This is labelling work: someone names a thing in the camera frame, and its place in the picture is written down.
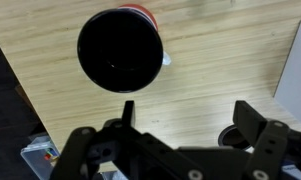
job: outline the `wood grain surface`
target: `wood grain surface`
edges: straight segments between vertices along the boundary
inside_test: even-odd
[[[91,16],[125,3],[154,14],[172,63],[146,88],[117,94],[88,79],[76,43]],[[301,0],[0,0],[0,46],[60,151],[73,129],[120,117],[126,100],[140,132],[208,147],[236,100],[300,130],[273,100],[300,20]]]

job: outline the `wooden table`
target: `wooden table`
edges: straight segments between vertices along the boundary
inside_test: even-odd
[[[111,93],[82,71],[76,42],[92,15],[133,2],[154,14],[172,64],[136,93]],[[120,117],[126,100],[140,132],[216,146],[239,99],[301,128],[272,98],[300,20],[301,0],[0,0],[0,46],[60,151],[73,129]]]

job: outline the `floor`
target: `floor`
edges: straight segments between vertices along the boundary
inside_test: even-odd
[[[39,118],[15,90],[18,80],[0,50],[0,180],[37,179],[20,156]]]

